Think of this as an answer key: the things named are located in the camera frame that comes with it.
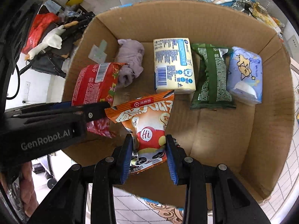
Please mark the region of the red snack bag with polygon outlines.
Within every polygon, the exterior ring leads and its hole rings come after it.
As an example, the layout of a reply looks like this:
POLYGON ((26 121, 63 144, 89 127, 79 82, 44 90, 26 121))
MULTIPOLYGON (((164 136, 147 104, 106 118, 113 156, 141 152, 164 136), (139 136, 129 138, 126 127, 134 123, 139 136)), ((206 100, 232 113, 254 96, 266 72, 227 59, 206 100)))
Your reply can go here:
POLYGON ((87 130, 112 138, 110 120, 104 107, 111 107, 115 96, 120 70, 125 63, 101 63, 89 65, 81 70, 75 84, 72 106, 85 105, 87 130))

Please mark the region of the orange snack bag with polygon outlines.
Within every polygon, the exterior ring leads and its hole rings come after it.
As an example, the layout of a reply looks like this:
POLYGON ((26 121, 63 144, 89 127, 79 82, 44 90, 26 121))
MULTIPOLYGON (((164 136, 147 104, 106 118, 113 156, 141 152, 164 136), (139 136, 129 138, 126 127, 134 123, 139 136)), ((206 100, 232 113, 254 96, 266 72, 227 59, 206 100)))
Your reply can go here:
POLYGON ((174 91, 165 91, 105 109, 111 121, 121 123, 132 135, 130 175, 141 173, 167 160, 165 130, 173 101, 174 91))

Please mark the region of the purple soft cloth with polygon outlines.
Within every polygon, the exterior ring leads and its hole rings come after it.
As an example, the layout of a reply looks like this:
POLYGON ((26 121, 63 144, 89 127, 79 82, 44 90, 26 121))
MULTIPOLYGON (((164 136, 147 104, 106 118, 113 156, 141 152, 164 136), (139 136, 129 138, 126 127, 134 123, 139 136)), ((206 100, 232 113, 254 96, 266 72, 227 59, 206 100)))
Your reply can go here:
POLYGON ((118 87, 129 86, 143 72, 144 46, 132 39, 118 39, 120 45, 115 62, 124 63, 119 72, 118 87))

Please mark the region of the blue bear tissue pack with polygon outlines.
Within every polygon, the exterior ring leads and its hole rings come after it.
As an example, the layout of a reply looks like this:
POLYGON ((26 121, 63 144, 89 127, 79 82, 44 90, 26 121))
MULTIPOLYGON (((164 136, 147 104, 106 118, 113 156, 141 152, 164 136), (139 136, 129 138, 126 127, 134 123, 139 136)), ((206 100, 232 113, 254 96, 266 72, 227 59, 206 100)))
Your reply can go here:
POLYGON ((262 103, 263 61, 258 54, 233 46, 226 83, 232 97, 247 105, 262 103))

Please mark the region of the red plastic bag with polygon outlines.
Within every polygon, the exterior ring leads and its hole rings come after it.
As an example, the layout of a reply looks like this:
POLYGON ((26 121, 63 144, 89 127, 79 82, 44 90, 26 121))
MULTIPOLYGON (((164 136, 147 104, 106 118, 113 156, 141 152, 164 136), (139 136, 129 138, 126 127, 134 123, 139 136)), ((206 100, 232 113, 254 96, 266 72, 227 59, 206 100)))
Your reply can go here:
POLYGON ((51 23, 57 23, 59 17, 54 13, 38 14, 36 15, 33 24, 31 26, 29 36, 25 47, 22 49, 23 54, 28 54, 28 52, 38 45, 41 36, 48 28, 51 23))

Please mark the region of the white goose plush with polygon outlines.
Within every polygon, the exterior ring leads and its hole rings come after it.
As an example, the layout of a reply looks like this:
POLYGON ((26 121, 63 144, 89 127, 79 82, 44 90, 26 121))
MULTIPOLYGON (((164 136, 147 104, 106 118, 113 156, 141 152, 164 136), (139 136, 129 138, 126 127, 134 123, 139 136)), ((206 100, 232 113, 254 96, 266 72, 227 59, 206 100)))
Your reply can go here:
POLYGON ((25 56, 25 60, 32 60, 37 54, 39 54, 42 50, 47 47, 52 47, 55 49, 61 49, 62 38, 61 35, 66 31, 67 28, 75 26, 78 24, 78 21, 73 21, 65 25, 61 25, 52 29, 50 32, 46 34, 43 38, 42 42, 32 48, 27 55, 25 56))

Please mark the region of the green snack bag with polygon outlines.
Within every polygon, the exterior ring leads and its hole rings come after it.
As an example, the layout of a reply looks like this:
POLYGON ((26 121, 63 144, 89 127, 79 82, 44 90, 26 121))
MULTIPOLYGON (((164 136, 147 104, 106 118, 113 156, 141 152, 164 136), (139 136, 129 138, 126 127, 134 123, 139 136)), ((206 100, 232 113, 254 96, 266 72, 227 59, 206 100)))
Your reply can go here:
POLYGON ((230 47, 207 43, 191 44, 192 52, 199 56, 199 73, 190 109, 235 109, 232 95, 226 89, 230 47))

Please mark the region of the cardboard box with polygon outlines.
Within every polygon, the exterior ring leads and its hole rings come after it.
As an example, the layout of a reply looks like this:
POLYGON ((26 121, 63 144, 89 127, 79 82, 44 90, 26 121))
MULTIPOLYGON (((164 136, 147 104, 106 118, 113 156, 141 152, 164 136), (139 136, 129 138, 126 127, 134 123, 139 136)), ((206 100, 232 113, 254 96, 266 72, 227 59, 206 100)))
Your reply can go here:
POLYGON ((94 45, 107 42, 107 61, 116 57, 118 39, 143 44, 143 72, 115 92, 119 105, 155 93, 156 38, 188 38, 192 43, 238 46, 261 56, 263 101, 235 109, 191 110, 191 95, 176 95, 166 133, 202 164, 225 164, 257 202, 272 193, 284 168, 295 122, 290 57, 277 33, 231 8, 198 1, 147 1, 97 15, 86 28, 65 81, 62 99, 70 101, 80 71, 93 64, 94 45))

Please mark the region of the yellow tissue pack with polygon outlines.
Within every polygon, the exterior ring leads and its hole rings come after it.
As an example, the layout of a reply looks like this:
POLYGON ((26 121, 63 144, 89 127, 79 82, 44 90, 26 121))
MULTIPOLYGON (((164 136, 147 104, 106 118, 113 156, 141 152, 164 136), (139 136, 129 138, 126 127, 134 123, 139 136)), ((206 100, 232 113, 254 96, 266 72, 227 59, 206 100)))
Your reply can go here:
POLYGON ((193 93, 196 83, 189 39, 155 39, 153 47, 156 92, 193 93))

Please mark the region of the yellow patterned book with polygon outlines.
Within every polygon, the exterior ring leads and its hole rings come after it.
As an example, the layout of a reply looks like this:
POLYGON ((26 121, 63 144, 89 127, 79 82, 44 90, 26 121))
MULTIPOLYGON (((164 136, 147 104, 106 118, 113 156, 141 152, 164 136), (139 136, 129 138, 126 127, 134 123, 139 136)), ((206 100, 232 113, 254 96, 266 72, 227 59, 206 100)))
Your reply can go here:
POLYGON ((259 3, 252 3, 249 11, 258 21, 265 23, 277 33, 283 33, 284 24, 279 19, 269 15, 267 10, 259 3))

